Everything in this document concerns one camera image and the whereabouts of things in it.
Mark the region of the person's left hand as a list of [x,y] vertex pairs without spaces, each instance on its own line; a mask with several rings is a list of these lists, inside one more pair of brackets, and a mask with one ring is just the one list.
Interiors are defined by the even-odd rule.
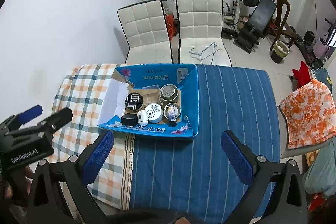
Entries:
[[29,166],[14,170],[5,176],[4,200],[20,207],[27,207],[34,173]]

